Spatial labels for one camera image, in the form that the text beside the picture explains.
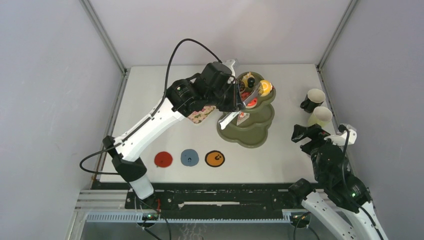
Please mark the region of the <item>chocolate donut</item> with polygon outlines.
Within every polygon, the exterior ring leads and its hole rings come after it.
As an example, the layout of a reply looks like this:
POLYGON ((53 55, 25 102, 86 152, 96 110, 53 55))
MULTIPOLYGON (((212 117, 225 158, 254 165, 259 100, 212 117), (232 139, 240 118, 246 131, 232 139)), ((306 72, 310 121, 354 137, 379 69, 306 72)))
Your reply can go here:
POLYGON ((246 84, 245 84, 245 82, 243 80, 239 80, 238 81, 238 86, 239 86, 240 93, 241 94, 244 93, 245 90, 246 90, 246 84))

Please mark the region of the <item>yellow fruit cake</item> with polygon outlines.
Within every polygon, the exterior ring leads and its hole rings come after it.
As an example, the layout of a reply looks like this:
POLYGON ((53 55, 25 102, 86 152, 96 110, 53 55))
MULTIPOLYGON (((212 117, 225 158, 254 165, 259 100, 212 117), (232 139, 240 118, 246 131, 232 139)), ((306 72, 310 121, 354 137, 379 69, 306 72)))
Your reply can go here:
POLYGON ((256 79, 251 72, 248 72, 242 77, 242 82, 247 88, 253 88, 255 86, 256 79))

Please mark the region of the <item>red donut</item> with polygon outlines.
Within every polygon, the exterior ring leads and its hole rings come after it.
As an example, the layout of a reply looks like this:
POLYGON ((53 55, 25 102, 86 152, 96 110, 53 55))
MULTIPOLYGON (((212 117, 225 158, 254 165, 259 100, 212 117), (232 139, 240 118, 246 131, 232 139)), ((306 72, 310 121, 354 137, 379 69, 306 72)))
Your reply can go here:
POLYGON ((258 101, 258 93, 256 92, 244 92, 241 94, 241 99, 246 109, 251 109, 256 106, 258 101))

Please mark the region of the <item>yellow pudding cake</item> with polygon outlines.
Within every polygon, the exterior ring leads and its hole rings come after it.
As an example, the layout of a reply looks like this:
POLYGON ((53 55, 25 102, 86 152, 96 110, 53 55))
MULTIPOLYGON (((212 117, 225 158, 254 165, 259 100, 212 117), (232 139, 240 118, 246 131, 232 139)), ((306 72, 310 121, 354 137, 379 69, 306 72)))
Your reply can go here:
POLYGON ((269 95, 271 93, 271 91, 273 90, 273 85, 270 81, 268 80, 261 80, 259 82, 259 90, 258 90, 258 95, 260 97, 266 97, 267 95, 269 95))

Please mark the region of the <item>silver serving tongs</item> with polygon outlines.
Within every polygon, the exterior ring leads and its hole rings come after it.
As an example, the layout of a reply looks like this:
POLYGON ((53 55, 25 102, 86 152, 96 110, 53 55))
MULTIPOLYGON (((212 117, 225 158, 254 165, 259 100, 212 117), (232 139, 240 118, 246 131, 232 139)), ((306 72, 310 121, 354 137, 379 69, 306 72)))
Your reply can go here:
MULTIPOLYGON (((255 85, 248 93, 256 92, 259 93, 260 84, 255 85)), ((235 107, 221 120, 218 121, 218 126, 221 130, 224 130, 227 125, 243 110, 245 110, 245 104, 243 103, 241 93, 239 92, 235 98, 235 107)))

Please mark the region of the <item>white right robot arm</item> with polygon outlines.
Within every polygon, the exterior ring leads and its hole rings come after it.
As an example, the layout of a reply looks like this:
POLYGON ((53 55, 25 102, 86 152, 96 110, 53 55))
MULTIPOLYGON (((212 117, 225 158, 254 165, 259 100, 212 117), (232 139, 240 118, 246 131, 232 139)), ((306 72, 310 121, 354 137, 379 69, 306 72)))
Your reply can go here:
POLYGON ((291 136, 294 143, 309 139, 300 149, 311 159, 314 179, 347 220, 304 178, 288 188, 289 203, 295 208, 304 207, 339 240, 386 240, 368 188, 348 170, 347 148, 357 137, 356 129, 349 124, 339 125, 338 133, 333 135, 319 124, 295 124, 291 136))

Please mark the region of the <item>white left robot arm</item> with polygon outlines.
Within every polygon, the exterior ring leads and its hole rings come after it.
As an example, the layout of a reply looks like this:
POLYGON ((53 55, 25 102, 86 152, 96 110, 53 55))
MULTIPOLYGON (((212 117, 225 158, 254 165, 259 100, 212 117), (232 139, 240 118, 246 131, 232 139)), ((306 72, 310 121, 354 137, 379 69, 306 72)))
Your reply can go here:
POLYGON ((201 73, 174 81, 158 104, 132 128, 118 137, 103 139, 117 175, 130 185, 143 208, 153 207, 157 200, 147 167, 140 157, 148 145, 165 130, 205 106, 215 106, 222 112, 238 112, 245 108, 235 64, 234 59, 210 62, 201 73))

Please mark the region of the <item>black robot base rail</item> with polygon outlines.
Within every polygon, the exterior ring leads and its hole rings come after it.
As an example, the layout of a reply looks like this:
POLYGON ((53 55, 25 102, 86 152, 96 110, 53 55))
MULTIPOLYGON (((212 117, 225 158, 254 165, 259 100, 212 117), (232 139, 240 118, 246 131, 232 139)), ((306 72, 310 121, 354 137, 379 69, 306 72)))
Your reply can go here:
POLYGON ((140 201, 126 194, 127 210, 159 211, 172 220, 278 220, 284 211, 301 211, 289 193, 292 183, 153 183, 155 192, 140 201))

